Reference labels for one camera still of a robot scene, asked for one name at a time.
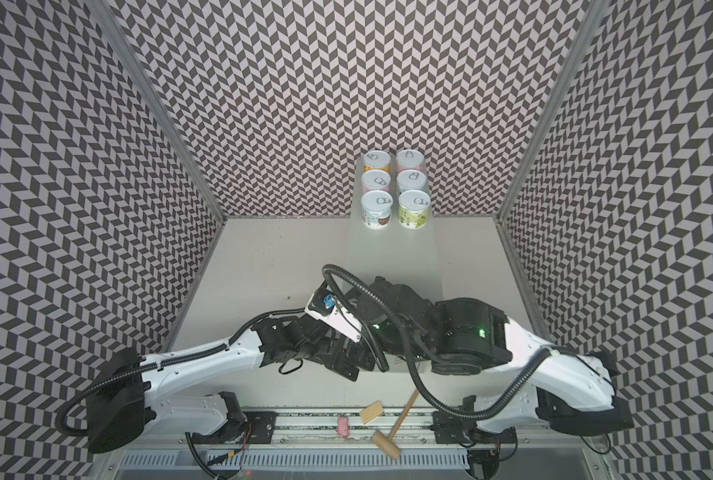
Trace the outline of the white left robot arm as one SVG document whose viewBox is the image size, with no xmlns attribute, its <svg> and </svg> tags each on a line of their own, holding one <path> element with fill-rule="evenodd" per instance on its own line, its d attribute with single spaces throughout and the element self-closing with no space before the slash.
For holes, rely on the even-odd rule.
<svg viewBox="0 0 713 480">
<path fill-rule="evenodd" d="M 122 350 L 86 390 L 88 450 L 111 452 L 144 434 L 234 440 L 248 428 L 236 394 L 184 392 L 220 376 L 292 361 L 310 361 L 354 381 L 376 365 L 363 339 L 358 326 L 346 335 L 314 312 L 292 309 L 260 314 L 228 339 L 186 350 L 148 356 Z"/>
</svg>

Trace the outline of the pink labelled can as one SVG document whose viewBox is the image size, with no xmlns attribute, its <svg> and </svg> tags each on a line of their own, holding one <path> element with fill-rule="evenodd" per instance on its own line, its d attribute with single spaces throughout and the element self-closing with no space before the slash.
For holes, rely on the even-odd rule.
<svg viewBox="0 0 713 480">
<path fill-rule="evenodd" d="M 397 153 L 397 172 L 406 170 L 419 170 L 426 172 L 426 156 L 416 149 L 404 149 Z"/>
</svg>

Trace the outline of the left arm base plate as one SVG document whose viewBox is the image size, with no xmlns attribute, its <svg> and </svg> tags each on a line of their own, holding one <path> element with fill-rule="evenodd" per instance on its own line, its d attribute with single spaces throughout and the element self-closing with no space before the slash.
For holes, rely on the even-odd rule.
<svg viewBox="0 0 713 480">
<path fill-rule="evenodd" d="M 210 435 L 192 434 L 196 445 L 270 444 L 276 428 L 278 413 L 270 410 L 230 415 L 226 423 Z"/>
</svg>

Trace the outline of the green labelled front can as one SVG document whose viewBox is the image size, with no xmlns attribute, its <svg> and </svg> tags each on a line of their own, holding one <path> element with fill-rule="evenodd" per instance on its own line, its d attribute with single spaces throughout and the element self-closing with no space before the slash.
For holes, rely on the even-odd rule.
<svg viewBox="0 0 713 480">
<path fill-rule="evenodd" d="M 423 228 L 429 221 L 431 209 L 431 196 L 423 190 L 407 190 L 399 196 L 399 221 L 404 228 Z"/>
</svg>

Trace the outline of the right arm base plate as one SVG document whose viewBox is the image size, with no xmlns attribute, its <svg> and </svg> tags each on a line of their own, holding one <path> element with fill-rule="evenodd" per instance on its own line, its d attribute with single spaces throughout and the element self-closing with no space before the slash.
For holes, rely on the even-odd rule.
<svg viewBox="0 0 713 480">
<path fill-rule="evenodd" d="M 434 432 L 438 444 L 458 444 L 464 448 L 472 448 L 484 444 L 498 446 L 519 443 L 517 432 L 514 429 L 507 429 L 496 434 L 478 428 L 474 420 L 450 416 L 440 411 L 434 412 L 432 418 L 431 430 Z"/>
</svg>

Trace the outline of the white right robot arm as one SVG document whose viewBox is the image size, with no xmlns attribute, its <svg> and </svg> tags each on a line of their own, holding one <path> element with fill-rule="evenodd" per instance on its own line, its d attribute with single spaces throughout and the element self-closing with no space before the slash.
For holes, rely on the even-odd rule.
<svg viewBox="0 0 713 480">
<path fill-rule="evenodd" d="M 474 298 L 430 302 L 409 286 L 382 277 L 366 284 L 332 264 L 322 276 L 338 309 L 360 323 L 361 338 L 380 370 L 388 370 L 389 356 L 404 360 L 416 390 L 438 412 L 493 433 L 534 421 L 579 437 L 634 426 L 628 401 L 613 383 L 619 372 L 610 352 L 584 354 L 554 344 Z M 421 362 L 440 376 L 495 372 L 513 379 L 496 398 L 457 407 L 432 394 L 422 380 Z"/>
</svg>

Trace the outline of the yellow labelled can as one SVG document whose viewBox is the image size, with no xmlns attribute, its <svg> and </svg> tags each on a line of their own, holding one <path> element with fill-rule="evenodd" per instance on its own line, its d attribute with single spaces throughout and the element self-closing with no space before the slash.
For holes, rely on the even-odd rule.
<svg viewBox="0 0 713 480">
<path fill-rule="evenodd" d="M 371 150 L 363 156 L 364 172 L 382 170 L 391 172 L 392 157 L 382 150 Z"/>
</svg>

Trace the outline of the pink can sideways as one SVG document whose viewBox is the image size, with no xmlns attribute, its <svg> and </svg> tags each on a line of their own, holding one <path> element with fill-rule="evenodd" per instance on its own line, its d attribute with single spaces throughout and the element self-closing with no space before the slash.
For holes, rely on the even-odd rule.
<svg viewBox="0 0 713 480">
<path fill-rule="evenodd" d="M 392 176 L 382 169 L 371 169 L 365 171 L 361 176 L 362 192 L 371 191 L 389 192 L 392 184 Z"/>
</svg>

